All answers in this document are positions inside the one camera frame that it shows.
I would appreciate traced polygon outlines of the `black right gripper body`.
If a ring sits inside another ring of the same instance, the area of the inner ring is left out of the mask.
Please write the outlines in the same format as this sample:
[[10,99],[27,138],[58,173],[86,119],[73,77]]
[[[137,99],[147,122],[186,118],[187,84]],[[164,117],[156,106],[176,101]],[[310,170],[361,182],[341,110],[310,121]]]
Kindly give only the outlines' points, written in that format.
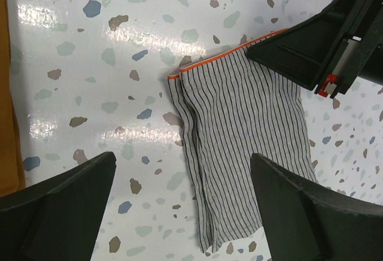
[[346,94],[356,78],[382,84],[382,0],[333,0],[317,18],[336,28],[315,93]]

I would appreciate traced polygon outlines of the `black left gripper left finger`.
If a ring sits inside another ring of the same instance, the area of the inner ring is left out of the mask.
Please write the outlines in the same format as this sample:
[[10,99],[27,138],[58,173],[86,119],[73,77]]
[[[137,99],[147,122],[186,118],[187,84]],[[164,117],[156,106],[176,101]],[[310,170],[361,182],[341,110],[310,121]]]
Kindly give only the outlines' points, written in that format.
[[106,151],[1,198],[1,260],[90,260],[114,180]]

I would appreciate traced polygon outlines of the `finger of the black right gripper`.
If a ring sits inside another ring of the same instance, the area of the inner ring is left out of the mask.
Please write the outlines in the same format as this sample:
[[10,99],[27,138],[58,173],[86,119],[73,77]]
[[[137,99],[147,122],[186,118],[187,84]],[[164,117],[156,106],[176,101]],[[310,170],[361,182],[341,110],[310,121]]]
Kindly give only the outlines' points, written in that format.
[[326,62],[336,48],[344,14],[323,12],[252,45],[247,58],[313,90],[321,80]]

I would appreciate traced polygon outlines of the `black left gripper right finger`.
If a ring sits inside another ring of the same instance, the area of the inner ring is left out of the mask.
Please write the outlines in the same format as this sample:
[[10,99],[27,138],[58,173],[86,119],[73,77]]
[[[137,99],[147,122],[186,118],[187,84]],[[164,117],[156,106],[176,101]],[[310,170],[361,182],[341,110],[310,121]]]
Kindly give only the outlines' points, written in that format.
[[261,154],[251,179],[272,260],[382,260],[382,206],[342,195]]

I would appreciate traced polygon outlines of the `grey striped underwear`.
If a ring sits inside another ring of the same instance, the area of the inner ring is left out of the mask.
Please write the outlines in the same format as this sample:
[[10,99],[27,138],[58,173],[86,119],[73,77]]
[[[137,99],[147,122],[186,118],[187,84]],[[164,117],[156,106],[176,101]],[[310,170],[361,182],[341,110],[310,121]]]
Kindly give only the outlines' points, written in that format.
[[300,87],[247,58],[254,44],[182,66],[168,77],[183,121],[202,252],[216,252],[262,226],[251,181],[254,153],[316,179]]

